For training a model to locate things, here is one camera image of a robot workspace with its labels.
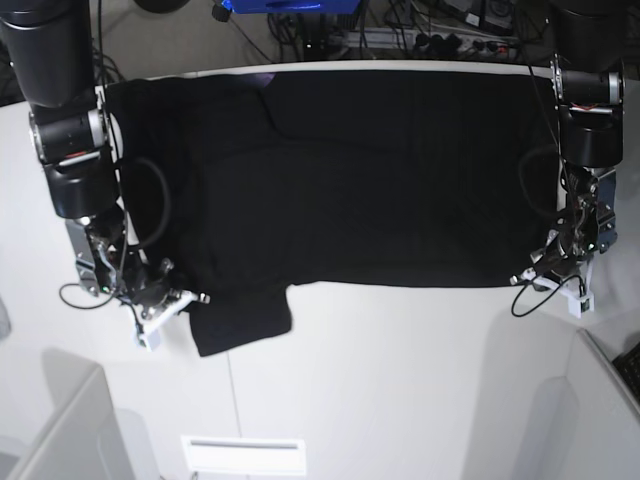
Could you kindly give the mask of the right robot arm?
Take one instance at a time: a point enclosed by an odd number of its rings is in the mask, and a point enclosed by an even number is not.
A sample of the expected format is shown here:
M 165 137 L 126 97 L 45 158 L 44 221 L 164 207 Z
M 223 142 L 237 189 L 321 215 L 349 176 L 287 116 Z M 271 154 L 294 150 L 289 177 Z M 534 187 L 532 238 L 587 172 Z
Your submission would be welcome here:
M 165 174 L 146 157 L 161 191 L 157 225 L 144 239 L 129 241 L 122 190 L 122 162 L 106 101 L 104 65 L 94 61 L 101 36 L 91 34 L 86 1 L 4 1 L 1 39 L 21 92 L 55 213 L 64 219 L 75 254 L 77 287 L 118 300 L 130 310 L 135 341 L 153 351 L 161 328 L 204 293 L 174 288 L 173 262 L 143 256 L 166 232 L 172 196 Z

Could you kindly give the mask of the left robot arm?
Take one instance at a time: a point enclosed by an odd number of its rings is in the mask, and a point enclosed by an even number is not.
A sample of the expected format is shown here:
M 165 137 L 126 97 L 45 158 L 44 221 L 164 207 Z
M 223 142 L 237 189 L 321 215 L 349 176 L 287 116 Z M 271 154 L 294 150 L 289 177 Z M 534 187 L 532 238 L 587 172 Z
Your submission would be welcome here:
M 523 174 L 538 158 L 558 162 L 562 207 L 534 205 L 550 221 L 542 248 L 512 285 L 560 294 L 581 317 L 594 309 L 590 290 L 593 260 L 616 242 L 616 167 L 623 159 L 625 1 L 551 1 L 550 61 L 556 118 L 547 123 L 552 142 L 525 154 Z

